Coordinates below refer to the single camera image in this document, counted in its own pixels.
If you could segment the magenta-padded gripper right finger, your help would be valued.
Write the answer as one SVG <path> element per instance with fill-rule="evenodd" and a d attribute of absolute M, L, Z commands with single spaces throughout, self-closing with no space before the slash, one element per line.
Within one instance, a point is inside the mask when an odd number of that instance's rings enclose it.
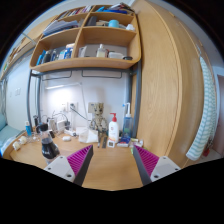
<path fill-rule="evenodd" d="M 167 156 L 158 157 L 139 146 L 133 147 L 133 156 L 143 185 L 155 182 L 180 170 L 180 167 Z"/>

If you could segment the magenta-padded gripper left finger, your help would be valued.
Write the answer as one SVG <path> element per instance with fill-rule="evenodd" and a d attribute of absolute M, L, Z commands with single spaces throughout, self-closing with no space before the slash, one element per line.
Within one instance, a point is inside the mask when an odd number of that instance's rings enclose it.
<path fill-rule="evenodd" d="M 81 186 L 84 182 L 92 156 L 93 146 L 89 145 L 67 157 L 57 157 L 44 170 Z"/>

